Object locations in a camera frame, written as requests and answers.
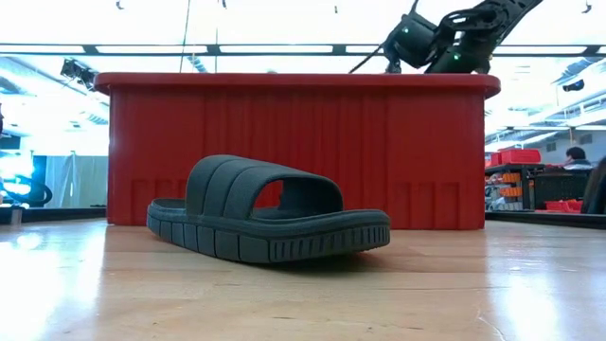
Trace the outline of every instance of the red container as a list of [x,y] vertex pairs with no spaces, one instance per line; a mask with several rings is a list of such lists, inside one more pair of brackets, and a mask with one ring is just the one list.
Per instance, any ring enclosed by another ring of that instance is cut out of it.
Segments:
[[328,176],[347,208],[383,209],[393,228],[483,228],[484,99],[499,86],[486,75],[98,75],[111,97],[108,221],[145,224],[154,197],[183,197],[198,160],[229,153]]
[[499,166],[501,165],[501,154],[500,153],[492,153],[490,155],[490,166]]
[[507,164],[527,164],[533,165],[541,163],[541,153],[539,150],[505,150],[501,151],[501,163]]
[[559,213],[580,213],[583,202],[577,201],[551,201],[545,202],[547,210]]

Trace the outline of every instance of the fluorescent light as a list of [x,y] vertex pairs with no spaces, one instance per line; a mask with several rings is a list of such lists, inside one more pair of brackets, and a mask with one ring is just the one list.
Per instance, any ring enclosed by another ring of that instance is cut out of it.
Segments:
[[223,53],[329,53],[331,45],[227,45],[220,46]]
[[606,110],[604,109],[596,110],[592,113],[585,113],[579,117],[570,118],[566,124],[571,127],[580,127],[601,121],[603,119],[606,119]]
[[578,131],[606,131],[606,126],[585,125],[575,128]]
[[522,141],[498,141],[484,146],[485,153],[496,153],[502,149],[513,147],[517,144],[522,144]]
[[80,45],[0,45],[0,53],[84,53]]
[[206,53],[205,45],[101,45],[97,46],[100,53]]
[[[355,45],[355,46],[347,46],[345,48],[345,51],[347,53],[372,53],[377,49],[378,46],[373,46],[373,45],[366,45],[366,46],[362,46],[362,45]],[[378,53],[383,53],[383,49],[379,49]]]
[[503,131],[505,131],[507,129],[508,129],[508,127],[489,127],[489,126],[486,126],[484,128],[484,135],[492,135],[492,134],[495,134],[495,133],[498,133],[498,132],[503,132]]
[[[599,97],[594,97],[592,100],[604,99],[604,98],[606,98],[606,96],[601,95]],[[548,117],[550,117],[552,115],[556,115],[557,113],[559,113],[559,112],[561,112],[561,111],[563,111],[566,108],[571,107],[571,106],[575,106],[575,107],[577,106],[576,102],[573,99],[568,100],[566,103],[564,103],[563,105],[560,105],[560,106],[558,106],[556,108],[547,109],[547,110],[544,110],[544,111],[540,112],[539,114],[535,114],[533,116],[528,117],[527,121],[526,121],[526,124],[543,122]],[[595,122],[595,121],[598,120],[598,119],[594,119],[594,120],[590,120],[590,121],[587,121],[587,122],[584,122],[584,121],[580,120],[579,121],[580,123],[576,123],[576,124],[571,123],[571,122],[573,122],[573,120],[580,119],[581,117],[575,117],[575,118],[572,118],[572,119],[568,120],[567,125],[569,125],[569,126],[580,126],[580,125],[585,125],[585,124],[592,123],[592,122]]]
[[557,133],[547,133],[547,134],[534,136],[527,140],[522,141],[522,144],[525,145],[525,144],[530,144],[530,143],[537,143],[537,142],[543,141],[544,139],[549,138],[551,136],[555,136],[556,134]]
[[525,127],[512,127],[512,130],[518,130],[518,131],[547,131],[547,132],[554,132],[554,131],[566,131],[569,130],[570,127],[534,127],[534,126],[525,126]]
[[494,54],[578,54],[585,46],[498,46]]

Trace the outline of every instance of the sole tread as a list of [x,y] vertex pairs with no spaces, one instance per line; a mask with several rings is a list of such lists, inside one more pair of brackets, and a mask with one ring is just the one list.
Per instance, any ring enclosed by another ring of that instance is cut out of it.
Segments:
[[148,228],[166,242],[203,255],[250,263],[309,260],[367,251],[389,244],[389,226],[352,227],[301,238],[266,240],[148,215]]

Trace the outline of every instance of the person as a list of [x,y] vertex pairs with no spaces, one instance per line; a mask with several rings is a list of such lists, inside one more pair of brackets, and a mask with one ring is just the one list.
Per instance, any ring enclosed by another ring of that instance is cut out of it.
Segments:
[[606,189],[606,157],[602,158],[597,167],[591,172],[585,195],[583,195],[583,205],[580,208],[581,213],[605,214],[606,203],[604,196]]
[[587,161],[585,151],[581,147],[572,147],[566,151],[565,170],[590,170],[592,168],[591,162]]

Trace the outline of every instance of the ceiling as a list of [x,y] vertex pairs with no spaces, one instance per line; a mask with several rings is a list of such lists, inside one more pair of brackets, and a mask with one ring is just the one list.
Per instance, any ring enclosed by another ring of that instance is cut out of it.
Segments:
[[[0,2],[0,44],[188,45],[204,44],[376,44],[412,5],[411,0],[20,0]],[[418,12],[433,22],[479,1],[420,0]],[[506,45],[606,45],[606,3],[544,0],[516,27]],[[0,56],[1,77],[24,89],[0,96],[10,131],[40,135],[91,131],[106,134],[108,99],[60,75],[64,57]],[[180,57],[77,56],[99,72],[198,72]],[[347,73],[362,57],[199,57],[208,72]],[[532,124],[529,115],[555,111],[602,90],[601,62],[583,71],[582,92],[563,93],[554,81],[580,58],[511,58],[492,61],[502,93],[487,102],[487,143],[499,126]],[[359,72],[382,73],[383,57]],[[408,68],[406,73],[418,72]],[[569,80],[576,76],[569,75]]]

